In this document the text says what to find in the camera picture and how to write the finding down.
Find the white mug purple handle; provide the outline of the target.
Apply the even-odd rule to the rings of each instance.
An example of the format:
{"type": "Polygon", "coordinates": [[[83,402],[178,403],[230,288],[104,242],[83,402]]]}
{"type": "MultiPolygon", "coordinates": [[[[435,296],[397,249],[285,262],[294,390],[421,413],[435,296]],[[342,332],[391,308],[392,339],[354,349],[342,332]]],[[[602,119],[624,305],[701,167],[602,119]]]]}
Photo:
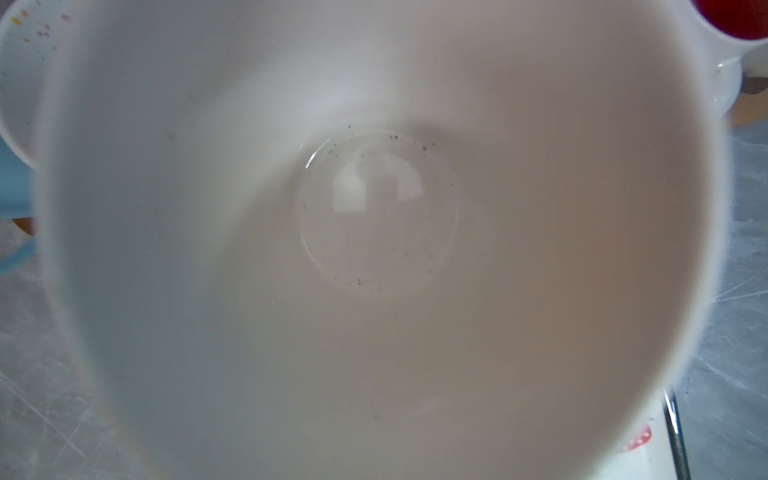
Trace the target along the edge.
{"type": "Polygon", "coordinates": [[[35,206],[169,479],[579,479],[694,349],[729,180],[676,1],[79,1],[35,206]]]}

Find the white mug blue handle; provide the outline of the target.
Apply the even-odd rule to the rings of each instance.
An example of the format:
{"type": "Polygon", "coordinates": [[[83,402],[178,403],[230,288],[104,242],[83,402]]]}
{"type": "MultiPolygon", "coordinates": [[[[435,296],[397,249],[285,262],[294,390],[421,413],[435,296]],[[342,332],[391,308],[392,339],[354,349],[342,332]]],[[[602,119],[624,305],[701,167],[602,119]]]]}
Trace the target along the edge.
{"type": "MultiPolygon", "coordinates": [[[[31,218],[33,170],[1,140],[1,220],[31,218]]],[[[36,253],[32,236],[9,256],[1,259],[1,275],[5,276],[28,261],[36,253]]]]}

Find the white mug red inside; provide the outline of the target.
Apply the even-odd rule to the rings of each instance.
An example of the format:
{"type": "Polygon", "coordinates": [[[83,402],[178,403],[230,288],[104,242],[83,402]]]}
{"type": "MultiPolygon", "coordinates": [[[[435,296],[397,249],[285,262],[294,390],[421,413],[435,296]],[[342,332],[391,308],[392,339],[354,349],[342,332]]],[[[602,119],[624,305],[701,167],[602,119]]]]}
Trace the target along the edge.
{"type": "Polygon", "coordinates": [[[691,1],[705,50],[713,64],[714,103],[723,115],[735,103],[743,82],[742,60],[767,44],[767,2],[691,1]]]}

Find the dark scratched wooden coaster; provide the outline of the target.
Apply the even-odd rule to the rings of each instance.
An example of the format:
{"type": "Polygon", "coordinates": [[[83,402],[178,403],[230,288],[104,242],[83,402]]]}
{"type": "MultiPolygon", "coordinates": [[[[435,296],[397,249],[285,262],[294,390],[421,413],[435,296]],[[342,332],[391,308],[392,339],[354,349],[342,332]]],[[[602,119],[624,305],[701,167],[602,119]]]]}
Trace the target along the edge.
{"type": "Polygon", "coordinates": [[[33,218],[16,218],[13,219],[13,223],[25,234],[29,236],[35,235],[36,227],[33,218]]]}

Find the cork paw print coaster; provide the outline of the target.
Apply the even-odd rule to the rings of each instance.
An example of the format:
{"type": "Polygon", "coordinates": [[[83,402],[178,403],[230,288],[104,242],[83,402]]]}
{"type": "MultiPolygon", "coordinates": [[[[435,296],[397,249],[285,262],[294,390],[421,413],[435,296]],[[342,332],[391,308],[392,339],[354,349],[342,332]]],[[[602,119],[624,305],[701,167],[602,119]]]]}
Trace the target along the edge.
{"type": "Polygon", "coordinates": [[[767,117],[767,79],[745,76],[740,93],[728,113],[730,126],[743,127],[767,117]]]}

